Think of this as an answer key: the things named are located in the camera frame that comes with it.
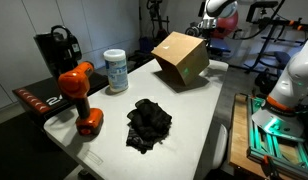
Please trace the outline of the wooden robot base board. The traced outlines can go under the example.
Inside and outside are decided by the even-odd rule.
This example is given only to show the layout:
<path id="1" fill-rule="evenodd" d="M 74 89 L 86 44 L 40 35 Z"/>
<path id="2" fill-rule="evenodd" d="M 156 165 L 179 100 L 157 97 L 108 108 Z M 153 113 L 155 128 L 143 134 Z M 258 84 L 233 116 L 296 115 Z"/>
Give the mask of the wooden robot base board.
<path id="1" fill-rule="evenodd" d="M 235 167 L 236 169 L 241 169 L 242 171 L 252 174 L 257 178 L 266 179 L 267 175 L 264 173 L 263 167 L 261 166 L 263 160 L 261 163 L 257 163 L 247 158 L 247 148 L 248 148 L 247 98 L 248 97 L 259 98 L 243 94 L 236 94 L 234 97 L 234 105 L 232 113 L 232 130 L 231 130 L 230 145 L 229 145 L 229 164 Z M 283 139 L 307 143 L 304 137 L 293 138 L 291 136 L 283 135 L 282 133 L 279 132 L 270 132 L 270 128 L 268 126 L 262 129 L 266 133 L 281 137 Z M 295 178 L 286 176 L 280 173 L 279 171 L 278 175 L 282 179 L 296 180 Z"/>

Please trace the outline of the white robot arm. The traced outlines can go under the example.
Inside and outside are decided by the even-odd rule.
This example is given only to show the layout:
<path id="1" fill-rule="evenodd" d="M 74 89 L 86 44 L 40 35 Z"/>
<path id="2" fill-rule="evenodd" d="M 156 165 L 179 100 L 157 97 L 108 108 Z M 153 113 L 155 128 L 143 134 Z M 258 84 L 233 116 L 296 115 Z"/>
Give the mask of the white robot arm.
<path id="1" fill-rule="evenodd" d="M 236 0 L 205 0 L 202 14 L 202 35 L 210 39 L 218 18 L 227 18 L 237 10 Z M 308 40 L 288 62 L 266 103 L 276 109 L 292 112 L 308 93 Z"/>

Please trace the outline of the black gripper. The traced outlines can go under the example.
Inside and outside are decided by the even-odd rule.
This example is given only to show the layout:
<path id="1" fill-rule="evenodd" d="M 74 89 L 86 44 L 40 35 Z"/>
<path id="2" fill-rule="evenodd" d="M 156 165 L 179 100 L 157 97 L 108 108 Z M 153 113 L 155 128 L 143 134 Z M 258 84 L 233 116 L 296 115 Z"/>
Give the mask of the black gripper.
<path id="1" fill-rule="evenodd" d="M 217 26 L 217 19 L 214 17 L 204 17 L 201 22 L 201 28 L 205 30 L 215 29 Z"/>

